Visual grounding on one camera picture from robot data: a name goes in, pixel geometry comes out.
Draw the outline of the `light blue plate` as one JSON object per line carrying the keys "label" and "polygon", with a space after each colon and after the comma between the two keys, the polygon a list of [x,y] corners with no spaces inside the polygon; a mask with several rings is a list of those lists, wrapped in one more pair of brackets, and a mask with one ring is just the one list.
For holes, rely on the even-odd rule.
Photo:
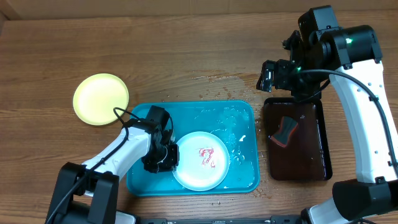
{"label": "light blue plate", "polygon": [[203,192],[218,186],[229,170],[229,152],[214,134],[196,131],[177,141],[179,161],[173,170],[177,182]]}

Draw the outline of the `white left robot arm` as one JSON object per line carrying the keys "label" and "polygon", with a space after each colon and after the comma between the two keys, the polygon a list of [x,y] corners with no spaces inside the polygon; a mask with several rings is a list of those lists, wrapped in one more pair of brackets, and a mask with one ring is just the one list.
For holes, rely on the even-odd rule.
{"label": "white left robot arm", "polygon": [[119,182],[135,162],[168,172],[178,164],[178,146],[164,123],[130,119],[102,152],[82,164],[67,162],[58,173],[46,223],[136,223],[117,210]]}

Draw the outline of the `orange and black sponge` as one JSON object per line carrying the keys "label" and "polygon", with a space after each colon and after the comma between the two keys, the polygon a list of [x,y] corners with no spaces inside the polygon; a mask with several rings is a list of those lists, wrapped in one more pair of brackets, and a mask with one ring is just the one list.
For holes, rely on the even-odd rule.
{"label": "orange and black sponge", "polygon": [[298,122],[291,117],[283,116],[278,130],[270,137],[271,141],[280,147],[287,147],[291,135],[298,127]]}

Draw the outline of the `yellow plate with red stain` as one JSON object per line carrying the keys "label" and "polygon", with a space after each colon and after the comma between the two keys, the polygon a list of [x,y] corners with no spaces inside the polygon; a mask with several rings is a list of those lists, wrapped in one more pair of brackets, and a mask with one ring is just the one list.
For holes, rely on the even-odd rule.
{"label": "yellow plate with red stain", "polygon": [[117,76],[98,73],[83,80],[73,95],[73,109],[84,123],[102,126],[117,120],[113,109],[126,109],[129,92]]}

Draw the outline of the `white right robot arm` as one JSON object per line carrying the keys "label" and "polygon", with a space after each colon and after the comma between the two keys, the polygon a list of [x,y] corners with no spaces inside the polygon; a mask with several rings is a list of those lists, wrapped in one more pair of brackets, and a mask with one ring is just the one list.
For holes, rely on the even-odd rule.
{"label": "white right robot arm", "polygon": [[333,185],[303,223],[357,223],[397,209],[397,130],[387,102],[382,52],[372,27],[337,25],[295,31],[289,60],[263,63],[257,89],[288,90],[304,104],[327,85],[337,92],[354,146],[356,178]]}

